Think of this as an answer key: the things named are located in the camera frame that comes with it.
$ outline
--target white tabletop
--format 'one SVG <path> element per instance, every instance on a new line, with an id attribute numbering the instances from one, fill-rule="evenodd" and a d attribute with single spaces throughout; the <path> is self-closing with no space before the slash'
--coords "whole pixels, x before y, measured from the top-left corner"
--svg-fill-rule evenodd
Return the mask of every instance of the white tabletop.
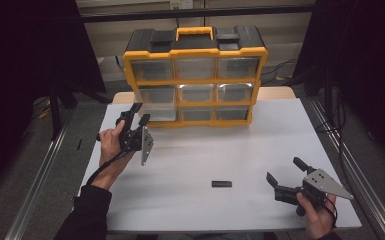
<path id="1" fill-rule="evenodd" d="M 131 105 L 109 105 L 101 130 L 113 128 Z M 155 144 L 146 166 L 140 153 L 112 186 L 109 231 L 231 232 L 302 229 L 296 206 L 274 200 L 265 177 L 302 186 L 305 176 L 292 160 L 324 169 L 338 181 L 299 99 L 262 100 L 246 127 L 150 129 Z M 83 184 L 98 168 L 96 143 Z M 212 188 L 212 180 L 232 188 Z M 338 198 L 338 228 L 361 223 L 349 200 Z"/>

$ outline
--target black sleeve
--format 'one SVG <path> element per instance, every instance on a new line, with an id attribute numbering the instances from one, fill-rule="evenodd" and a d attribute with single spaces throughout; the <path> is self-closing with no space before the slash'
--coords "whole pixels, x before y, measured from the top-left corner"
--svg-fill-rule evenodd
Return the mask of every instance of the black sleeve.
<path id="1" fill-rule="evenodd" d="M 335 232 L 331 232 L 328 235 L 325 235 L 321 238 L 317 238 L 317 240 L 342 240 L 342 239 Z"/>
<path id="2" fill-rule="evenodd" d="M 65 219 L 54 239 L 105 239 L 107 213 L 112 194 L 86 185 L 74 201 L 74 210 Z"/>

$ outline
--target yellow storage organizer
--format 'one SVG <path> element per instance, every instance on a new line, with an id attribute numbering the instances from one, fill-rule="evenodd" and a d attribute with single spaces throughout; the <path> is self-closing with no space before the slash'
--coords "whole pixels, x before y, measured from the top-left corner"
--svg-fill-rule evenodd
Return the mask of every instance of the yellow storage organizer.
<path id="1" fill-rule="evenodd" d="M 255 26 L 138 29 L 123 56 L 150 127 L 250 124 L 266 59 Z"/>

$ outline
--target metal bracket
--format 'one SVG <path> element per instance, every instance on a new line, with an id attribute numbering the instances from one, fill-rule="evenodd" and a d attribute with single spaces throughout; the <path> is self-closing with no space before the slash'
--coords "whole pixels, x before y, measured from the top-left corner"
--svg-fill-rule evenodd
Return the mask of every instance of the metal bracket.
<path id="1" fill-rule="evenodd" d="M 142 128 L 142 159 L 141 164 L 144 166 L 149 154 L 151 153 L 152 147 L 154 146 L 154 139 L 151 136 L 147 127 Z"/>
<path id="2" fill-rule="evenodd" d="M 308 174 L 303 181 L 321 192 L 330 193 L 349 200 L 354 199 L 353 195 L 351 195 L 347 190 L 339 185 L 339 183 L 337 183 L 331 176 L 329 176 L 329 174 L 323 171 L 323 169 L 319 168 Z"/>

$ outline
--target carrying handle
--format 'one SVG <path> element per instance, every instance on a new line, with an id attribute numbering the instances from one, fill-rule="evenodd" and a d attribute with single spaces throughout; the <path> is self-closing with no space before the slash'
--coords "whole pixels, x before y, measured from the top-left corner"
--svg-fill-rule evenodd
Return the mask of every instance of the carrying handle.
<path id="1" fill-rule="evenodd" d="M 214 39 L 212 27 L 190 27 L 190 28 L 178 28 L 176 32 L 176 41 L 179 41 L 180 35 L 199 35 L 209 34 L 211 40 Z"/>

